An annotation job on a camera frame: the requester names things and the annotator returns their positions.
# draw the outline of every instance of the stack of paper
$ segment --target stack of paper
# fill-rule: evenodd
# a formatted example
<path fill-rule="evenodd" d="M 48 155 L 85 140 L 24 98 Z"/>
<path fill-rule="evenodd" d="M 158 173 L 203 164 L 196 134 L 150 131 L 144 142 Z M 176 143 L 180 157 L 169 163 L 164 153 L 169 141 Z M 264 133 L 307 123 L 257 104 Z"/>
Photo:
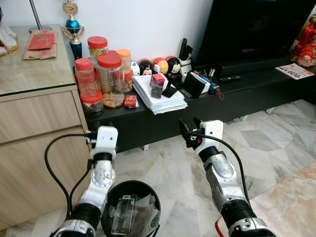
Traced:
<path fill-rule="evenodd" d="M 177 91 L 173 96 L 167 98 L 161 96 L 160 99 L 151 97 L 152 88 L 150 87 L 150 80 L 152 76 L 135 76 L 134 88 L 139 96 L 144 101 L 147 108 L 149 108 L 155 115 L 166 113 L 174 110 L 181 110 L 188 106 L 184 101 L 184 96 Z M 168 84 L 168 80 L 165 78 L 163 89 L 165 90 Z"/>

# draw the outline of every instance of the cable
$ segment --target cable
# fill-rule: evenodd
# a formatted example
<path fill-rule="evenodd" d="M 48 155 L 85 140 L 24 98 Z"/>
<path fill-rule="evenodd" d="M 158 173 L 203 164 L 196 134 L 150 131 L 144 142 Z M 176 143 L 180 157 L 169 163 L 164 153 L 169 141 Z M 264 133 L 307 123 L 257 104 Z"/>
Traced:
<path fill-rule="evenodd" d="M 65 194 L 66 201 L 67 201 L 66 218 L 69 217 L 71 209 L 72 209 L 71 201 L 70 201 L 70 198 L 69 198 L 69 194 L 68 194 L 67 189 L 65 188 L 65 186 L 60 182 L 60 180 L 56 177 L 56 175 L 54 174 L 53 170 L 51 169 L 51 167 L 49 165 L 49 162 L 48 162 L 47 154 L 48 154 L 48 151 L 49 151 L 49 148 L 51 147 L 51 145 L 53 145 L 54 142 L 58 141 L 61 138 L 65 138 L 65 137 L 85 137 L 85 136 L 86 136 L 85 134 L 66 134 L 66 135 L 57 137 L 57 138 L 55 138 L 54 140 L 52 140 L 48 144 L 48 146 L 46 147 L 46 150 L 45 150 L 45 154 L 44 154 L 44 160 L 45 160 L 45 164 L 46 164 L 46 168 L 47 168 L 48 172 L 50 173 L 50 175 L 53 177 L 53 179 L 56 181 L 56 183 L 60 186 L 60 188 L 62 189 L 62 191 Z"/>
<path fill-rule="evenodd" d="M 76 183 L 76 185 L 74 186 L 74 188 L 71 190 L 71 193 L 69 195 L 69 199 L 70 199 L 70 212 L 73 211 L 73 195 L 74 192 L 76 190 L 76 188 L 79 186 L 79 184 L 84 180 L 84 178 L 88 175 L 88 173 L 90 172 L 90 169 L 88 169 L 84 175 L 81 177 L 81 179 Z"/>
<path fill-rule="evenodd" d="M 225 142 L 222 139 L 219 139 L 217 137 L 212 137 L 212 136 L 207 136 L 207 135 L 202 135 L 202 134 L 196 134 L 196 133 L 193 133 L 193 132 L 188 132 L 187 134 L 195 136 L 195 137 L 199 137 L 199 138 L 207 138 L 207 139 L 211 139 L 211 140 L 217 141 L 217 142 L 222 143 L 223 145 L 225 145 L 229 150 L 231 150 L 231 152 L 235 155 L 235 157 L 236 157 L 236 159 L 238 161 L 240 172 L 241 172 L 241 181 L 242 181 L 243 192 L 245 194 L 247 202 L 249 203 L 250 208 L 252 209 L 251 204 L 250 204 L 250 200 L 249 200 L 249 196 L 248 196 L 246 180 L 245 180 L 245 175 L 243 173 L 241 159 L 238 156 L 237 152 L 231 147 L 231 145 L 229 145 L 227 142 Z"/>

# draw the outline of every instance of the small red box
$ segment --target small red box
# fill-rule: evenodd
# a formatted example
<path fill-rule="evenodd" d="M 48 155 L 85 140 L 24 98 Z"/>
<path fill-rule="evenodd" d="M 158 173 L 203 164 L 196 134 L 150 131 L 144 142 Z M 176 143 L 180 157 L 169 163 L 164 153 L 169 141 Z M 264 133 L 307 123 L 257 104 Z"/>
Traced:
<path fill-rule="evenodd" d="M 125 96 L 125 101 L 124 101 L 124 106 L 129 107 L 129 108 L 135 108 L 136 107 L 136 101 L 137 101 L 137 96 L 136 95 L 126 95 Z"/>
<path fill-rule="evenodd" d="M 153 84 L 163 87 L 164 76 L 161 74 L 153 74 Z"/>

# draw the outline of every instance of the trash bin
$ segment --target trash bin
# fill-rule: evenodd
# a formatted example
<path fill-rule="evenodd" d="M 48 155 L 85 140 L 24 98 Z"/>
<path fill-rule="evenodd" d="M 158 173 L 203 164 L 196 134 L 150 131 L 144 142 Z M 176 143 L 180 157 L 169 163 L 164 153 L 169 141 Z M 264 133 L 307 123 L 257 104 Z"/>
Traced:
<path fill-rule="evenodd" d="M 120 183 L 116 185 L 113 189 L 108 194 L 108 200 L 107 204 L 105 206 L 103 215 L 101 217 L 101 225 L 102 229 L 104 231 L 104 234 L 107 237 L 117 237 L 115 235 L 111 234 L 111 227 L 109 224 L 109 219 L 110 219 L 110 206 L 116 206 L 118 204 L 118 201 L 120 198 L 126 195 L 137 195 L 139 198 L 144 198 L 151 194 L 152 196 L 155 197 L 155 207 L 158 211 L 160 211 L 160 201 L 155 193 L 155 191 L 147 184 L 136 181 L 136 180 L 130 180 L 130 181 L 125 181 L 123 183 Z M 159 230 L 160 225 L 158 224 L 157 228 L 153 230 L 150 234 L 146 236 L 139 236 L 139 237 L 155 237 L 158 230 Z"/>

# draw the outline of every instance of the tv remote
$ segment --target tv remote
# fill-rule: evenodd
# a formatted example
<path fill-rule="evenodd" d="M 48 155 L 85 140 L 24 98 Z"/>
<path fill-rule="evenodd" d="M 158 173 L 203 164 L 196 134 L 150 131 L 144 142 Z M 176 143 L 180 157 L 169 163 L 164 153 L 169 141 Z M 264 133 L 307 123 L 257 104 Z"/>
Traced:
<path fill-rule="evenodd" d="M 231 81 L 236 81 L 240 79 L 241 79 L 241 76 L 229 76 L 229 77 L 224 77 L 224 78 L 218 78 L 218 81 L 220 83 L 225 83 L 225 82 L 231 82 Z"/>

